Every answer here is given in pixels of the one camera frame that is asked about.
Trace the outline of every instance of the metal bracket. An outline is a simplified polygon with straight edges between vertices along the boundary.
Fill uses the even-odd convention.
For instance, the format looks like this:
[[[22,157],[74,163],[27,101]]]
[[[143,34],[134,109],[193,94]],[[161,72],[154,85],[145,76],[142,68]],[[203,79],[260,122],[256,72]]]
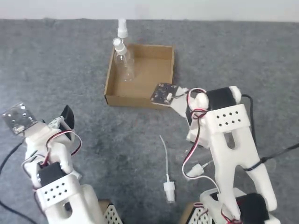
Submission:
[[[37,123],[31,111],[23,103],[19,103],[4,112],[2,118],[15,135],[24,132]]]

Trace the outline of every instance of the white spray cap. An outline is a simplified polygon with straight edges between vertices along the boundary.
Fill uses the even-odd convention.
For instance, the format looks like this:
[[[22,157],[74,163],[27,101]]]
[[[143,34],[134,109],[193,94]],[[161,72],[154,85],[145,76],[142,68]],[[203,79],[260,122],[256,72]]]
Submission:
[[[117,36],[119,38],[128,37],[128,29],[127,29],[127,20],[126,19],[118,19]]]
[[[124,43],[121,41],[120,38],[116,37],[113,39],[112,41],[115,51],[117,52],[117,54],[119,55],[124,55],[127,52],[127,48],[124,45]]]
[[[164,191],[166,193],[167,202],[168,203],[174,203],[176,201],[176,198],[174,196],[174,182],[165,182],[164,183]]]

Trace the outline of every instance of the white wire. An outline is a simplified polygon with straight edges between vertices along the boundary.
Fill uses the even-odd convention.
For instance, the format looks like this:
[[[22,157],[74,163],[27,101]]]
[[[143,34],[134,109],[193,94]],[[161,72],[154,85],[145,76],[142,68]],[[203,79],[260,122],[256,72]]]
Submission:
[[[57,137],[59,137],[59,136],[61,136],[61,135],[63,135],[63,134],[66,134],[66,133],[73,133],[75,136],[77,136],[78,138],[79,138],[79,140],[80,140],[80,147],[79,148],[77,148],[76,149],[76,151],[74,151],[74,152],[78,152],[81,148],[82,148],[82,145],[83,145],[83,142],[82,142],[82,139],[80,138],[80,136],[79,135],[77,135],[73,130],[66,130],[66,131],[61,131],[61,133],[59,133],[59,134],[54,134],[55,135],[55,137],[53,137],[54,135],[52,135],[50,138],[52,138],[51,139],[51,141],[53,141],[53,139],[55,139],[55,138],[57,138]],[[48,154],[50,154],[50,151],[51,151],[51,147],[48,147],[48,145],[50,144],[50,142],[51,141],[49,141],[47,144],[46,144],[46,147],[47,147],[47,150],[48,150],[48,153],[47,153],[47,155]]]
[[[195,149],[197,148],[197,145],[199,143],[199,138],[197,139],[197,141],[194,143],[194,147]],[[193,150],[193,152],[188,156],[188,158],[186,158],[186,160],[183,162],[183,165],[182,165],[182,173],[184,175],[184,177],[188,180],[197,180],[197,179],[200,179],[200,178],[206,178],[206,179],[209,179],[217,188],[218,192],[220,193],[220,189],[218,187],[218,185],[216,184],[216,182],[209,176],[205,176],[205,175],[199,175],[199,176],[195,176],[195,177],[191,177],[191,176],[188,176],[186,173],[185,173],[185,165],[186,163],[189,161],[190,157],[192,156],[192,154],[195,152],[195,150]]]
[[[29,160],[31,160],[31,159],[33,159],[33,158],[36,158],[36,157],[38,157],[38,156],[41,156],[41,157],[45,158],[44,155],[41,155],[41,154],[34,154],[34,155],[32,155],[31,157],[27,158],[27,159],[22,163],[22,165],[21,165],[22,168],[23,168],[23,170],[24,170],[24,172],[27,174],[27,176],[28,176],[29,178],[31,178],[31,175],[30,175],[30,173],[26,170],[26,168],[25,168],[25,164],[28,163]]]
[[[167,148],[166,148],[166,144],[162,138],[162,136],[160,135],[160,139],[164,145],[164,149],[165,149],[165,157],[166,157],[166,176],[168,175],[168,155],[167,155]]]

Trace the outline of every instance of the clear plastic bottle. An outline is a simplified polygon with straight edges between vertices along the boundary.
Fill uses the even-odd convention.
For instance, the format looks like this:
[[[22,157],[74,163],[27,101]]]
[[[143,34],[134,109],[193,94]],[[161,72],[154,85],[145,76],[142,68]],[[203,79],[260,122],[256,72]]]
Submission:
[[[130,50],[126,48],[120,38],[114,38],[113,45],[115,48],[114,61],[118,76],[123,78],[124,81],[132,81],[135,73],[134,58]]]

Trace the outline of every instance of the black cable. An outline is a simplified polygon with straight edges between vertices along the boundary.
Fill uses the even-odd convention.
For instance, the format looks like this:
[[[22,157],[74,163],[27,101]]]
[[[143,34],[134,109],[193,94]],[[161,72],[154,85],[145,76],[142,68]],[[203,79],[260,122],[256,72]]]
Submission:
[[[268,161],[269,159],[273,159],[273,158],[275,158],[275,157],[277,157],[277,156],[280,156],[280,155],[282,155],[282,154],[284,154],[284,153],[290,152],[290,151],[292,151],[292,150],[294,150],[294,149],[296,149],[296,148],[299,148],[299,143],[297,143],[297,144],[295,144],[295,145],[293,145],[293,146],[290,146],[290,147],[288,147],[288,148],[282,150],[281,152],[274,153],[274,154],[272,154],[272,155],[270,155],[270,156],[262,157],[261,160],[260,160],[258,163],[256,163],[255,165],[253,165],[253,166],[250,167],[250,168],[245,168],[244,170],[245,170],[246,172],[247,172],[247,171],[254,170],[254,169],[257,168],[259,165],[261,165],[262,163],[265,163],[265,162]]]
[[[242,97],[246,97],[250,100],[250,123],[251,123],[251,133],[254,144],[256,145],[256,130],[254,127],[254,118],[253,118],[253,98],[248,94],[242,94]]]
[[[1,165],[0,165],[0,175],[1,175],[1,172],[2,172],[2,170],[3,170],[3,168],[4,168],[5,164],[6,164],[6,162],[8,161],[8,159],[12,156],[12,154],[14,154],[14,153],[18,150],[18,148],[23,144],[24,140],[25,140],[25,139],[23,139],[22,142],[20,142],[16,147],[14,147],[13,150],[11,150],[11,151],[9,152],[9,154],[5,157],[5,159],[3,160],[3,162],[2,162]],[[16,214],[16,215],[18,215],[18,216],[24,218],[24,219],[26,219],[28,222],[30,222],[30,223],[32,223],[32,224],[37,224],[37,222],[35,222],[35,221],[32,220],[31,218],[29,218],[28,216],[26,216],[26,215],[24,215],[24,214],[22,214],[22,213],[20,213],[20,212],[18,212],[18,211],[16,211],[16,210],[14,210],[14,209],[8,207],[7,205],[5,205],[1,200],[0,200],[0,205],[1,205],[4,209],[6,209],[6,210],[8,210],[8,211],[10,211],[10,212],[12,212],[12,213],[14,213],[14,214]]]

